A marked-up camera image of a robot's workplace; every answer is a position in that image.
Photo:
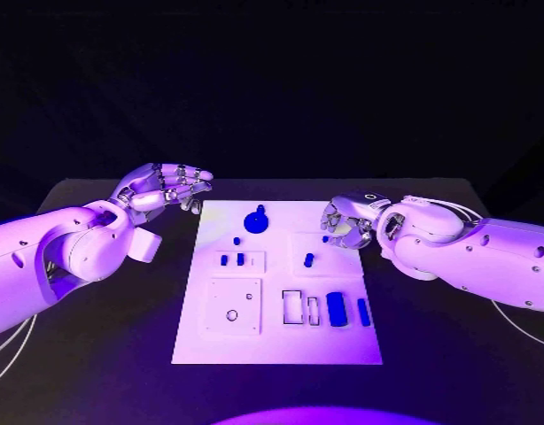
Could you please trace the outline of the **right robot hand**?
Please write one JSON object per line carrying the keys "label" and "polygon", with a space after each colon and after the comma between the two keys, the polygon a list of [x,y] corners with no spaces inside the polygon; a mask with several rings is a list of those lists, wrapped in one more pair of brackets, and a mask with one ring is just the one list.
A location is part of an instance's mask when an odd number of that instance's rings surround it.
{"label": "right robot hand", "polygon": [[321,229],[329,232],[324,243],[360,250],[373,241],[383,212],[392,200],[370,191],[337,195],[324,210]]}

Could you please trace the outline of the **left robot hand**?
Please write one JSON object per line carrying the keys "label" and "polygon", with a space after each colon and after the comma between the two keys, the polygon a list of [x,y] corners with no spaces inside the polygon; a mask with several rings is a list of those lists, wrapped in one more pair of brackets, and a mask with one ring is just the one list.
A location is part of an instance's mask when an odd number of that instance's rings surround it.
{"label": "left robot hand", "polygon": [[169,205],[200,214],[197,195],[213,189],[213,180],[213,173],[198,167],[148,163],[120,180],[107,201],[127,212],[136,226],[150,222]]}

